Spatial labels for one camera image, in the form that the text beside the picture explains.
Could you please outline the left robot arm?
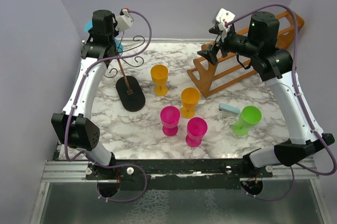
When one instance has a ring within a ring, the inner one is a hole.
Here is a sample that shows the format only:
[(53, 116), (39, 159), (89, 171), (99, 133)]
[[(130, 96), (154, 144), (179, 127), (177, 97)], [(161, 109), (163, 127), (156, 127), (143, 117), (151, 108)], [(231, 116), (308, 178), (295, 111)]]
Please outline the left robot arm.
[(116, 16), (109, 10), (93, 12), (89, 37), (81, 48), (81, 61), (72, 94), (60, 113), (54, 113), (52, 126), (64, 149), (77, 149), (99, 163), (98, 173), (105, 179), (116, 174), (113, 154), (100, 142), (100, 130), (91, 121), (92, 106), (98, 85), (106, 72), (110, 57), (116, 54), (119, 32), (132, 26), (128, 10)]

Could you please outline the blue wine glass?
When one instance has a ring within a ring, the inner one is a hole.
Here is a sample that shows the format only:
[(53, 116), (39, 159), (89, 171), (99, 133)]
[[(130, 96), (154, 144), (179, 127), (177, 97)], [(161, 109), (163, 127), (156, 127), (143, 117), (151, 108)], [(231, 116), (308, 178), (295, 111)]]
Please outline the blue wine glass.
[[(84, 27), (84, 31), (88, 32), (89, 29), (92, 28), (92, 26), (93, 26), (92, 21), (89, 20)], [(124, 48), (123, 45), (121, 44), (121, 42), (119, 40), (115, 39), (115, 46), (116, 46), (116, 50), (117, 50), (118, 55), (121, 56), (123, 54), (123, 48)]]

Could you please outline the metal wine glass rack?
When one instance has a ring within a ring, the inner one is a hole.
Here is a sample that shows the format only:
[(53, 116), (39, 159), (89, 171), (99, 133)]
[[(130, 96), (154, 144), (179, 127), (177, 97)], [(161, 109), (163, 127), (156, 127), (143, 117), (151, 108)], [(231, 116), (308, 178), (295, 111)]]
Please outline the metal wine glass rack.
[(131, 75), (125, 74), (121, 61), (126, 63), (128, 66), (138, 68), (144, 64), (144, 59), (139, 55), (136, 56), (134, 61), (137, 63), (137, 65), (133, 65), (127, 62), (125, 59), (117, 60), (119, 69), (113, 67), (107, 70), (104, 74), (106, 78), (111, 79), (117, 76), (119, 71), (121, 72), (122, 77), (119, 78), (116, 82), (116, 90), (121, 100), (122, 106), (129, 112), (137, 112), (145, 105), (145, 95), (138, 80)]

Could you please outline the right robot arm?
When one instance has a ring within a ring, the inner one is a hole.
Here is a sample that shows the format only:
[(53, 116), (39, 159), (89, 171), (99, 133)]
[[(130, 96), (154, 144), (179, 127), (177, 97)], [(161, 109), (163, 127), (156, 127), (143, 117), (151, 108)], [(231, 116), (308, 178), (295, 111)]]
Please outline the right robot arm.
[(253, 13), (246, 36), (235, 31), (234, 18), (233, 13), (223, 8), (219, 10), (214, 27), (209, 30), (217, 38), (207, 49), (198, 51), (198, 55), (213, 65), (218, 62), (218, 52), (223, 57), (234, 53), (249, 58), (249, 65), (276, 98), (289, 131), (289, 139), (285, 142), (245, 156), (247, 161), (242, 163), (242, 171), (247, 177), (254, 177), (267, 165), (290, 167), (333, 144), (335, 139), (322, 130), (306, 108), (298, 75), (293, 71), (293, 58), (276, 45), (280, 23), (274, 14)]

